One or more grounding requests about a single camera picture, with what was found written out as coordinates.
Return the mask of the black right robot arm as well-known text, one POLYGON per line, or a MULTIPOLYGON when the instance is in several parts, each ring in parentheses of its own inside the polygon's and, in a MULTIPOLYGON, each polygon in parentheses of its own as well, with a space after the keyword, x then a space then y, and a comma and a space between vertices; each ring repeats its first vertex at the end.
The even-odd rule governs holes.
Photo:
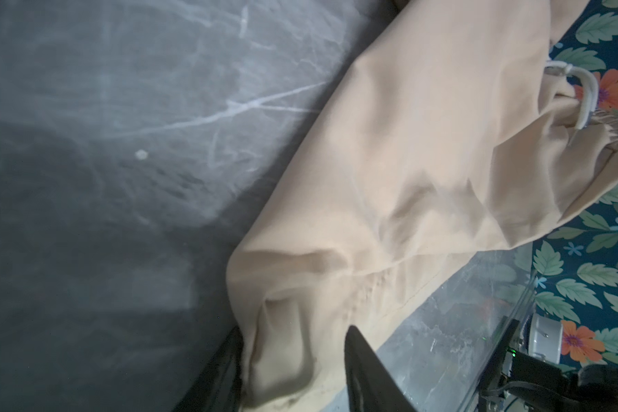
POLYGON ((512 319, 477 386, 478 411, 618 411, 618 368, 592 364, 561 368, 564 325, 533 314, 512 319))

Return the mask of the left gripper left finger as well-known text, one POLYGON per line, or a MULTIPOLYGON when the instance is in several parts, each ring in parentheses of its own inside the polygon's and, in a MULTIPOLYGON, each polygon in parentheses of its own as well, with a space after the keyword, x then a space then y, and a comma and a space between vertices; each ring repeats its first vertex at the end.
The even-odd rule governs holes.
POLYGON ((195 379, 173 412, 235 412, 240 410, 240 357, 243 337, 233 328, 195 379))

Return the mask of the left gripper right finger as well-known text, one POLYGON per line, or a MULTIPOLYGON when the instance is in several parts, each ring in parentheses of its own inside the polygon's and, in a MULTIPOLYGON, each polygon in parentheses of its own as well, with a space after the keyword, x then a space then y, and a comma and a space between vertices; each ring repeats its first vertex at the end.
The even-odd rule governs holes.
POLYGON ((415 408, 354 325, 346 333, 344 365, 350 411, 415 412, 415 408))

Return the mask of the beige drawstring shorts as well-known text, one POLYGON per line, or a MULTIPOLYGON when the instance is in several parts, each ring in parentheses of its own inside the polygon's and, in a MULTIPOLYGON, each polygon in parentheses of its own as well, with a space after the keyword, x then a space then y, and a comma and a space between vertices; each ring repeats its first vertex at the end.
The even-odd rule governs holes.
POLYGON ((348 69, 229 259, 245 411, 319 411, 479 252, 618 184, 618 129, 549 49, 584 1, 412 1, 348 69))

